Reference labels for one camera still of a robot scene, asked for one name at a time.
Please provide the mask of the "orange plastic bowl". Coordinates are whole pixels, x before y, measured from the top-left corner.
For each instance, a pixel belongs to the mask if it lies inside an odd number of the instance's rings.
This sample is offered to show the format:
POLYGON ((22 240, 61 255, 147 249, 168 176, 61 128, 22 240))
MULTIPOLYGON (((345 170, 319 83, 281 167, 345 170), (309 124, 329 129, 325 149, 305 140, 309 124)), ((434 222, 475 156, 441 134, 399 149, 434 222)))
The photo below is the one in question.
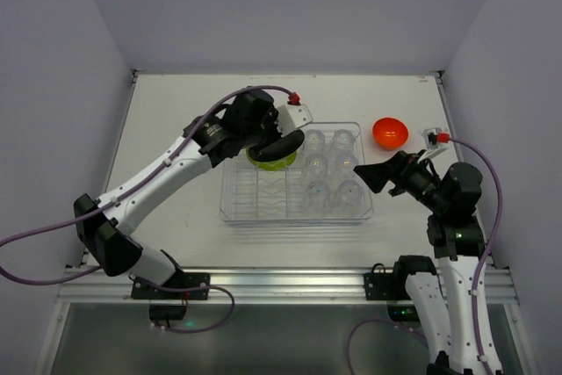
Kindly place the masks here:
POLYGON ((379 147, 394 150, 407 143, 409 131, 399 119, 384 117, 373 124, 372 137, 379 147))

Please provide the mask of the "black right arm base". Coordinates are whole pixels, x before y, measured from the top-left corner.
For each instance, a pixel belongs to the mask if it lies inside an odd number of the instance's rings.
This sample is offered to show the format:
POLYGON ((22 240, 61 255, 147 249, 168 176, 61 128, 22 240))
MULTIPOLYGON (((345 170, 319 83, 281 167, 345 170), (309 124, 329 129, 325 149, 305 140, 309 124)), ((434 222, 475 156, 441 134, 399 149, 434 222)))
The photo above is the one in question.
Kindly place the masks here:
POLYGON ((393 273, 382 263, 375 263, 363 274, 364 296, 368 301, 396 300, 398 298, 393 273))

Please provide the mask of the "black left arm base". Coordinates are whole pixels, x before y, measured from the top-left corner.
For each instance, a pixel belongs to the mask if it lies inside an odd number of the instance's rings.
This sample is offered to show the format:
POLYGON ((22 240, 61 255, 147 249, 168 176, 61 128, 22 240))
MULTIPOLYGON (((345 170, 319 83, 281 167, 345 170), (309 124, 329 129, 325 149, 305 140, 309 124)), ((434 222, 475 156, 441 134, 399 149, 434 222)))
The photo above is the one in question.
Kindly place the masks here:
POLYGON ((132 299, 144 300, 207 300, 206 286, 210 284, 210 274, 206 272, 183 272, 174 274, 162 286, 136 278, 131 291, 132 299))

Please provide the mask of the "green plate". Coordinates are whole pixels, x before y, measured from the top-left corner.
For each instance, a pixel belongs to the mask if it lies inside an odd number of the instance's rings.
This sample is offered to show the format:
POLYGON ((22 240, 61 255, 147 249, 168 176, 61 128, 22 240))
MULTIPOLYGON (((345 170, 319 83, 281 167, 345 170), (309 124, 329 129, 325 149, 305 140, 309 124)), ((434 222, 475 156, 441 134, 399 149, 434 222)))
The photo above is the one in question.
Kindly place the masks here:
POLYGON ((262 169, 265 171, 279 171, 292 166, 297 160, 298 152, 295 151, 290 155, 284 157, 283 159, 272 161, 272 162, 258 162, 250 157, 248 150, 246 150, 246 157, 249 160, 249 162, 258 169, 262 169))

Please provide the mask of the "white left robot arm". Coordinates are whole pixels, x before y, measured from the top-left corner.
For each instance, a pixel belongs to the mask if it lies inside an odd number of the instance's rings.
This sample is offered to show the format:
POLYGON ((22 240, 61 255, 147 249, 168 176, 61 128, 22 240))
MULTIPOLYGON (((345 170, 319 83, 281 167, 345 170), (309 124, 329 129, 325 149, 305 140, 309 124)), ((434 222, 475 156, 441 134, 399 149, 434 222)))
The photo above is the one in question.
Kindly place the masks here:
POLYGON ((107 276, 128 274, 154 285, 178 276, 172 257, 136 241, 134 231, 191 180, 275 133, 273 89, 249 86, 224 97, 132 179, 96 199, 83 194, 75 201, 78 238, 107 276))

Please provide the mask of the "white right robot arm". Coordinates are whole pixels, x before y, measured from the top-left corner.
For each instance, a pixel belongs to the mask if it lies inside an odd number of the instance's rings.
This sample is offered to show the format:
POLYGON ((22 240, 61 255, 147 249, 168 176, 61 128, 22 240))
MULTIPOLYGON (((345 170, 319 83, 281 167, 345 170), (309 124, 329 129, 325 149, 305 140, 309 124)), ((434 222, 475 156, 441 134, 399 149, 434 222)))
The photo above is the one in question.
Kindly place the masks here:
POLYGON ((482 175, 466 162, 438 176, 422 154, 397 152, 355 173, 379 193, 403 193, 429 209, 432 257, 400 256, 393 266, 393 289, 414 304, 429 347, 428 374, 501 374, 486 303, 487 251, 476 218, 482 175))

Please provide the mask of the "black plate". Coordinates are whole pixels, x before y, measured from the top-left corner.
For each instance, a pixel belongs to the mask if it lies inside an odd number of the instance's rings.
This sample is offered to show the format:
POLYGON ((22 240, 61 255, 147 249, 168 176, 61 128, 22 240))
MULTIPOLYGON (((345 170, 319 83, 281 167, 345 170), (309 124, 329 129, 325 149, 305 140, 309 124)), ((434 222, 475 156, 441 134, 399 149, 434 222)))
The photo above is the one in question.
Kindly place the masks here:
POLYGON ((298 129, 286 136, 277 137, 269 144, 260 145, 253 152, 253 159, 257 162, 274 162, 284 159, 296 152, 305 139, 304 133, 298 129))

